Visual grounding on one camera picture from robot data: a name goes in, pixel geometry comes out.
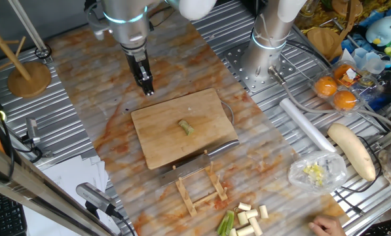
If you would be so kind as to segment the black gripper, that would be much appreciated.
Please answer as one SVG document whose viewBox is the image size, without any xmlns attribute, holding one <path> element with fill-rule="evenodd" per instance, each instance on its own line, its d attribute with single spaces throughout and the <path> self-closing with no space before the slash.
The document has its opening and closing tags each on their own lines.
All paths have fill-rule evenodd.
<svg viewBox="0 0 391 236">
<path fill-rule="evenodd" d="M 137 86 L 146 96 L 154 95 L 153 76 L 149 68 L 148 55 L 146 50 L 125 51 Z"/>
</svg>

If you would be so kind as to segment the person hand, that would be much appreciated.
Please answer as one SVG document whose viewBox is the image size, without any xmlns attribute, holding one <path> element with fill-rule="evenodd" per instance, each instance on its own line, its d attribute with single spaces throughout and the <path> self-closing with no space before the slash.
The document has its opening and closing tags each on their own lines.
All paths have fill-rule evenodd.
<svg viewBox="0 0 391 236">
<path fill-rule="evenodd" d="M 331 216 L 317 216 L 308 226 L 316 236 L 346 236 L 340 221 Z"/>
</svg>

